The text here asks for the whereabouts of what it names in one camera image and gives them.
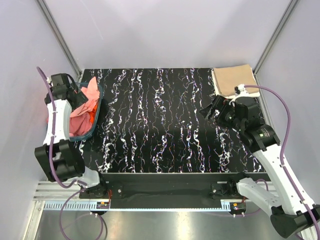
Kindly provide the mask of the salmon pink t shirt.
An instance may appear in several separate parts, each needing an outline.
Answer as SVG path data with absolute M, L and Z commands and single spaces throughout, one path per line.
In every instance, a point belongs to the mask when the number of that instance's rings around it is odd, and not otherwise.
M 69 120 L 69 136 L 79 137 L 88 133 L 93 124 L 90 123 L 90 115 L 96 104 L 98 104 L 100 99 L 100 90 L 98 88 L 97 78 L 93 77 L 87 87 L 81 87 L 81 91 L 88 98 L 88 101 L 75 109 Z

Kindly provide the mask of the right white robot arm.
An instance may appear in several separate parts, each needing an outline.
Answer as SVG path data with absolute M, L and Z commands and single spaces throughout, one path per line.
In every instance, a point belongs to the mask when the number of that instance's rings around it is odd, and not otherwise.
M 320 206 L 299 183 L 282 151 L 274 129 L 260 118 L 260 108 L 254 98 L 241 96 L 235 100 L 217 95 L 212 103 L 200 110 L 206 120 L 231 128 L 239 133 L 242 143 L 262 164 L 277 195 L 258 184 L 245 173 L 237 173 L 227 183 L 227 194 L 251 200 L 270 218 L 282 238 L 289 238 L 320 221 Z

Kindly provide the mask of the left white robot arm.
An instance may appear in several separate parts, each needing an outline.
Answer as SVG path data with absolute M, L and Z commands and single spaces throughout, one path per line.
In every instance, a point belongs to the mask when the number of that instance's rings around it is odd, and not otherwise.
M 68 73 L 47 77 L 41 69 L 38 72 L 47 88 L 48 111 L 45 139 L 34 150 L 39 165 L 50 182 L 64 189 L 77 184 L 88 197 L 103 198 L 108 193 L 104 177 L 85 165 L 74 146 L 92 136 L 98 120 L 102 90 L 96 77 L 81 84 Z

